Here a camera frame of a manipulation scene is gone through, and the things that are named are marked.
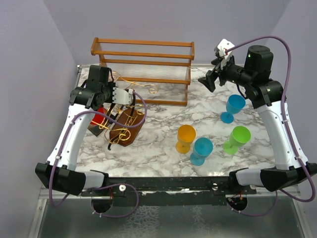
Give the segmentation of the green plastic wine glass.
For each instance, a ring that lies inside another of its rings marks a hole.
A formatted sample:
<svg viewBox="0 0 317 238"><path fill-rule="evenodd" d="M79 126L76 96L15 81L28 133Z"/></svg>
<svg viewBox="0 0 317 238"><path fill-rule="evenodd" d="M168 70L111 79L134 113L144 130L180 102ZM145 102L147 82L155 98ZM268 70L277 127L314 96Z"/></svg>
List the green plastic wine glass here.
<svg viewBox="0 0 317 238"><path fill-rule="evenodd" d="M222 148L225 153L234 155L238 149L248 143L251 139L250 131L244 126L236 126L232 130L229 140L224 142Z"/></svg>

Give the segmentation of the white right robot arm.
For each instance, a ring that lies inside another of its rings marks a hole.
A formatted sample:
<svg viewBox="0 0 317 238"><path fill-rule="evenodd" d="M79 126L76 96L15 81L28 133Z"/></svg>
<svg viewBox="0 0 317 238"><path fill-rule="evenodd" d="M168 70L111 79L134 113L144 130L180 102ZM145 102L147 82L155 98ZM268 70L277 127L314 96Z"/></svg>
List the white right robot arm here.
<svg viewBox="0 0 317 238"><path fill-rule="evenodd" d="M273 53L268 47L253 45L248 48L243 67L235 64L231 48L233 44L222 40L214 49L216 59L211 63L214 69L200 78L209 91L215 90L215 81L220 85L232 82L245 89L247 99L262 119L269 136L275 165L267 169L241 169L229 174L228 190L238 194L245 186L254 185L277 191L285 187L311 181L317 173L317 165L305 156L287 112L287 104L282 101L283 87L270 79Z"/></svg>

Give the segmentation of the red plastic wine glass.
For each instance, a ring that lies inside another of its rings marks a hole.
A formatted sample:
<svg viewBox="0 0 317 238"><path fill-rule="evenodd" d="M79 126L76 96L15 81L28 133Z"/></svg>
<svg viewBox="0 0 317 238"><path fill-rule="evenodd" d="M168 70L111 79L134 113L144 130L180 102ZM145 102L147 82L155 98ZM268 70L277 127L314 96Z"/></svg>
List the red plastic wine glass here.
<svg viewBox="0 0 317 238"><path fill-rule="evenodd" d="M107 110L104 107L99 107L97 111L102 113L102 114L106 114L107 113ZM94 118L90 122L90 125L102 124L104 121L105 121L105 117L103 117L103 116L101 116L99 114L95 114Z"/></svg>

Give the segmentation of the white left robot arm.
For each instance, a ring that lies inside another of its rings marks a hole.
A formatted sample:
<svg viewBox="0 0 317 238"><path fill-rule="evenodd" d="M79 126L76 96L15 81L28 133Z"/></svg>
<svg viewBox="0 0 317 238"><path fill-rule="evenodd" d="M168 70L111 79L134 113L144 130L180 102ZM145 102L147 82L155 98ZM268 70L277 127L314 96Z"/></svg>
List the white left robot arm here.
<svg viewBox="0 0 317 238"><path fill-rule="evenodd" d="M71 195L92 188L97 195L109 191L109 183L99 172L77 172L77 158L86 130L98 109L111 102L115 82L112 70L91 65L88 79L70 93L68 114L62 133L45 163L38 163L35 173L45 188Z"/></svg>

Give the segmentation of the blue plastic wine glass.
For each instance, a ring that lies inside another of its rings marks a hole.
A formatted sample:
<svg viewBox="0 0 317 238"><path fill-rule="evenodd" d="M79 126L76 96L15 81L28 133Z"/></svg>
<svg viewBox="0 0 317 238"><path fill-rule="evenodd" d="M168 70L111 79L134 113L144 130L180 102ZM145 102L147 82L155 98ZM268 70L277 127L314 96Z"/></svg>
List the blue plastic wine glass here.
<svg viewBox="0 0 317 238"><path fill-rule="evenodd" d="M226 111L220 115L223 123L230 124L234 121L234 115L239 113L246 105L245 99L240 95L231 95L226 103Z"/></svg>

